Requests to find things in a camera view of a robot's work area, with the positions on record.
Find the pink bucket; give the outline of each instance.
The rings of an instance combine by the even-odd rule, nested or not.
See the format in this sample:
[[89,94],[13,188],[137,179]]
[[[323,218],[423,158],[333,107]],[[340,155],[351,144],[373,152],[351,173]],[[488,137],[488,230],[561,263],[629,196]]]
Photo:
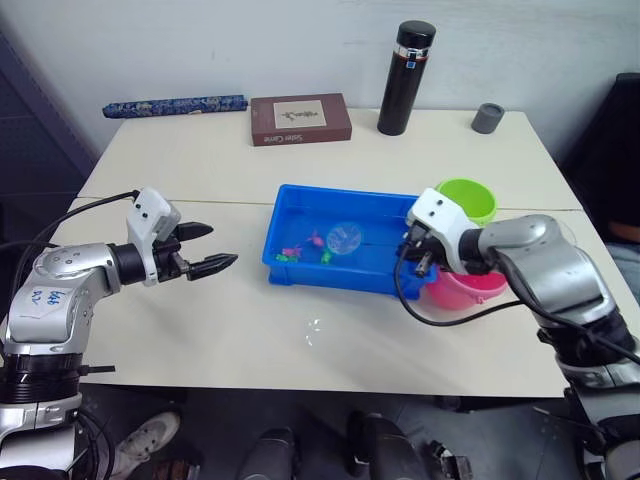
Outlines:
[[426,289],[434,305],[447,310],[464,310],[496,297],[507,288],[507,280],[499,273],[488,275],[459,275],[441,272]]

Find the blue tray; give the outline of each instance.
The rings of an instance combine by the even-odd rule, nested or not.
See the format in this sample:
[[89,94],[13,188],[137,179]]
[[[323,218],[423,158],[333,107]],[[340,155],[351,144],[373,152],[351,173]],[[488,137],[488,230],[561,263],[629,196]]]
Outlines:
[[[269,282],[395,295],[396,249],[407,231],[405,216],[416,199],[282,185],[262,253],[262,262],[271,267]],[[312,237],[321,238],[324,246],[314,245]],[[291,248],[297,249],[297,261],[290,261],[296,260],[291,256],[287,261],[276,258]],[[327,256],[328,263],[322,263]],[[413,300],[426,283],[436,280],[434,268],[420,279],[413,275],[415,266],[405,262],[401,275],[404,294]]]

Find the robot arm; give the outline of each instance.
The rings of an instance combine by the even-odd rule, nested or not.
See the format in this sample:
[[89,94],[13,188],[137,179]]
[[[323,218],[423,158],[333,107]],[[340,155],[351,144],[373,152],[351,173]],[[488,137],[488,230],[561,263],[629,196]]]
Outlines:
[[[583,442],[591,453],[617,452],[610,455],[616,471],[620,452],[640,454],[640,342],[592,260],[563,238],[553,218],[529,215],[480,229],[457,204],[427,189],[407,224],[400,261],[421,259],[417,274],[437,263],[461,274],[498,270],[506,276],[532,310],[538,338],[556,351],[571,385],[565,396],[572,416],[587,426]],[[640,455],[635,458],[629,477],[610,478],[640,475]]]
[[[5,363],[0,374],[0,468],[69,465],[68,457],[74,451],[69,438],[73,435],[62,437],[59,431],[77,417],[82,400],[79,378],[114,370],[82,365],[93,309],[99,300],[136,282],[152,286],[183,274],[196,280],[237,259],[237,255],[217,254],[198,263],[184,260],[178,253],[181,242],[213,229],[179,221],[180,214],[171,203],[146,188],[127,216],[129,243],[59,247],[35,260],[13,298],[7,320]],[[55,430],[49,435],[50,427]],[[26,443],[24,436],[12,441],[11,434],[26,431],[38,434]],[[38,442],[45,445],[43,450],[59,455],[42,457],[34,452],[25,458],[24,452],[33,450]],[[43,464],[42,458],[58,464]]]

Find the brown box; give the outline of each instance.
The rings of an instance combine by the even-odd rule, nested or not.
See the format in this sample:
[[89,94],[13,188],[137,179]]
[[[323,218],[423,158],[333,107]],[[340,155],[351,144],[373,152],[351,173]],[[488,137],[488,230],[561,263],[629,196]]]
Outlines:
[[341,93],[251,99],[251,136],[256,147],[351,139]]

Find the person's leg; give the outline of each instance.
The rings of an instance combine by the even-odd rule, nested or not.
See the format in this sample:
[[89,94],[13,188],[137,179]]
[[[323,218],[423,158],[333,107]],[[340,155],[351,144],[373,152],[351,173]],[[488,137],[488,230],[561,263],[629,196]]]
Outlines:
[[347,420],[346,468],[371,480],[427,480],[426,470],[406,435],[379,414],[353,412]]
[[255,443],[236,476],[237,480],[292,480],[296,475],[297,449],[293,432],[274,428]]
[[640,245],[607,243],[606,246],[640,305]]

